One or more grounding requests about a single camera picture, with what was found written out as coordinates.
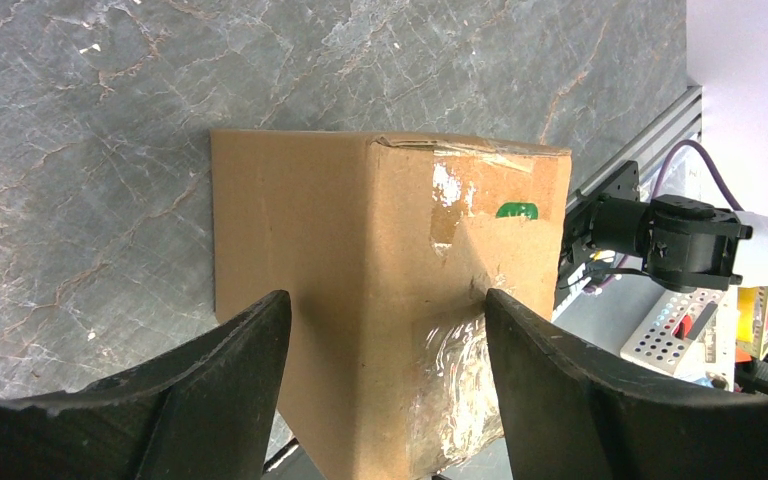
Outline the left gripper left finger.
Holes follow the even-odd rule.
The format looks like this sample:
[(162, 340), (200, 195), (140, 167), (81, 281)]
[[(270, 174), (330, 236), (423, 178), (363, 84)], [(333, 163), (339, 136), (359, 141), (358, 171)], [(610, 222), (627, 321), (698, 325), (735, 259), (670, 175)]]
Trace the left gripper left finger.
[(291, 321), (276, 290), (80, 391), (0, 399), (0, 479), (260, 478)]

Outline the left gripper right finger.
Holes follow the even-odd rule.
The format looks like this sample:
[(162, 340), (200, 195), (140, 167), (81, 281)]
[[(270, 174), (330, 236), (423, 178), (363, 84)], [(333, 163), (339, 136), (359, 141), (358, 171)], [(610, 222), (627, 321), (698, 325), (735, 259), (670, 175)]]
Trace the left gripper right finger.
[(504, 291), (485, 299), (516, 479), (768, 479), (768, 396), (626, 362)]

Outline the brown cardboard express box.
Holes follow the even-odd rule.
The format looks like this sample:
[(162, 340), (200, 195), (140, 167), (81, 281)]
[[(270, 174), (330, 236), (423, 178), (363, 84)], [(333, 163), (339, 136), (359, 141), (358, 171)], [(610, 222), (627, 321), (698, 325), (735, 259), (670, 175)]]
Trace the brown cardboard express box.
[(329, 479), (419, 479), (502, 433), (483, 302), (550, 318), (572, 153), (452, 134), (214, 130), (215, 308), (273, 290), (278, 409)]

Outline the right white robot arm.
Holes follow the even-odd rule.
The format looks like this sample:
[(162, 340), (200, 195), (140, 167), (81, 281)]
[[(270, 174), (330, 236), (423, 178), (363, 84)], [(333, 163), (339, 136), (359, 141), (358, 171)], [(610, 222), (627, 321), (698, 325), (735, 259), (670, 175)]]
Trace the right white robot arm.
[[(592, 273), (588, 257), (598, 250), (641, 266)], [(638, 274), (681, 293), (768, 287), (768, 216), (679, 195), (644, 202), (638, 165), (626, 161), (589, 192), (576, 191), (564, 220), (557, 290), (585, 286), (593, 274)]]

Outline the white perforated storage basket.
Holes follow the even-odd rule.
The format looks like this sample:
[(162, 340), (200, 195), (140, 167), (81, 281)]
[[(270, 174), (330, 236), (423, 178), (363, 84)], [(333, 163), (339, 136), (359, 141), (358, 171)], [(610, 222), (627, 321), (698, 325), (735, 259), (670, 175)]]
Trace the white perforated storage basket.
[(665, 292), (620, 349), (630, 363), (668, 377), (732, 390), (737, 290)]

